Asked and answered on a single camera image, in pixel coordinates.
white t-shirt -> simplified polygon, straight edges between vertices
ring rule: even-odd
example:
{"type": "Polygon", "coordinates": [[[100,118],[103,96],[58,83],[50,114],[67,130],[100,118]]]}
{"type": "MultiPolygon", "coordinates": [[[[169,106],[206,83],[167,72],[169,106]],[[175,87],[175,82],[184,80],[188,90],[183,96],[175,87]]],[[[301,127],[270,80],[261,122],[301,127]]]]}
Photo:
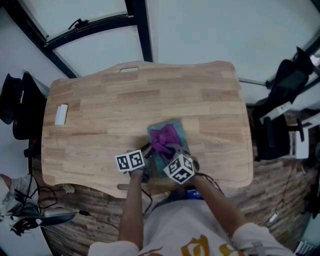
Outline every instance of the white t-shirt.
{"type": "Polygon", "coordinates": [[[232,241],[203,200],[180,200],[155,209],[144,225],[143,249],[129,241],[96,242],[89,256],[236,256],[257,251],[261,242],[265,255],[293,256],[266,227],[247,223],[232,241]]]}

purple fabric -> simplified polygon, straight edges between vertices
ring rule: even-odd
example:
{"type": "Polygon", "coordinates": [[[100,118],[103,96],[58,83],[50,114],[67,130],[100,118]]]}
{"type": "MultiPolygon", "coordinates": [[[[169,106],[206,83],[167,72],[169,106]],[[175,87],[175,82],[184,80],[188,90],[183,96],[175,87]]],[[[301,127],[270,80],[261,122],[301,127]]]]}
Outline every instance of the purple fabric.
{"type": "Polygon", "coordinates": [[[161,130],[151,130],[150,136],[152,138],[152,148],[159,154],[171,153],[171,151],[165,147],[167,144],[177,144],[181,147],[183,146],[172,124],[167,124],[161,130]]]}

shirt sleeve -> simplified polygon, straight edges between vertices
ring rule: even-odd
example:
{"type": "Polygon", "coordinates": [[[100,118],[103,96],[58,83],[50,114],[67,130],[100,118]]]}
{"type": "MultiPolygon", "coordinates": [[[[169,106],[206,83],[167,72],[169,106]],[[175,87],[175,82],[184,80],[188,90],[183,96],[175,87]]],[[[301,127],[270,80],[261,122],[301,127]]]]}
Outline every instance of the shirt sleeve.
{"type": "Polygon", "coordinates": [[[137,256],[139,248],[133,242],[95,242],[90,246],[88,256],[137,256]]]}
{"type": "Polygon", "coordinates": [[[256,255],[255,242],[260,242],[265,255],[293,256],[293,252],[278,243],[266,227],[254,223],[246,223],[233,234],[233,242],[238,250],[250,255],[256,255]]]}

person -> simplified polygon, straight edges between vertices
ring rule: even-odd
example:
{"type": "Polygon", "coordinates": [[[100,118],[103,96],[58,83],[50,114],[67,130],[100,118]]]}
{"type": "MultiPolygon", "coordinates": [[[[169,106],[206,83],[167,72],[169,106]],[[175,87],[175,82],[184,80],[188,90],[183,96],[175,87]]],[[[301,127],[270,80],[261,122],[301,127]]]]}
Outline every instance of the person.
{"type": "Polygon", "coordinates": [[[200,175],[190,181],[204,200],[163,204],[144,225],[142,175],[142,170],[132,171],[118,241],[92,244],[89,256],[293,255],[200,175]]]}
{"type": "Polygon", "coordinates": [[[44,182],[40,173],[28,174],[19,178],[10,178],[0,174],[0,221],[10,222],[8,216],[20,213],[26,199],[23,195],[29,197],[25,201],[26,205],[36,207],[38,203],[62,199],[67,193],[75,192],[75,188],[70,184],[62,184],[58,189],[51,188],[54,193],[46,187],[49,186],[44,182]]]}

chair seat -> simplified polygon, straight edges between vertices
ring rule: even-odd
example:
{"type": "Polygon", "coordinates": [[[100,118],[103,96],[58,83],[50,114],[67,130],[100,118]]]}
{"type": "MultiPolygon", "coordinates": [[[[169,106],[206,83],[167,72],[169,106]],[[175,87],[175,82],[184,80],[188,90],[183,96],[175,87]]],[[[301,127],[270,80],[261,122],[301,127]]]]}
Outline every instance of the chair seat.
{"type": "Polygon", "coordinates": [[[274,147],[269,146],[267,131],[265,128],[254,130],[253,136],[256,141],[258,157],[261,160],[276,159],[290,153],[290,136],[284,115],[272,120],[272,129],[275,144],[274,147]]]}

